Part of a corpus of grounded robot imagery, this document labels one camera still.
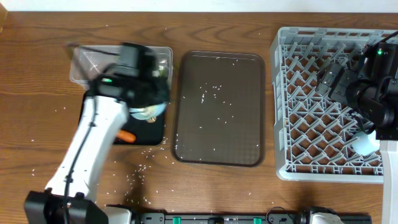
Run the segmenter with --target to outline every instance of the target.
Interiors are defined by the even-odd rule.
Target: orange object
[[[134,134],[131,134],[130,132],[123,131],[123,130],[120,130],[116,137],[118,137],[119,139],[122,139],[123,141],[129,142],[129,143],[133,143],[137,139]]]

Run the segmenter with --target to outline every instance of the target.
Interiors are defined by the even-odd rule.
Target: green light
[[[102,78],[102,82],[112,82],[112,79],[110,79],[110,78]]]

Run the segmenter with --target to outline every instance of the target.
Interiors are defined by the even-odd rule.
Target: white wall
[[[9,11],[398,12],[398,0],[0,0]]]

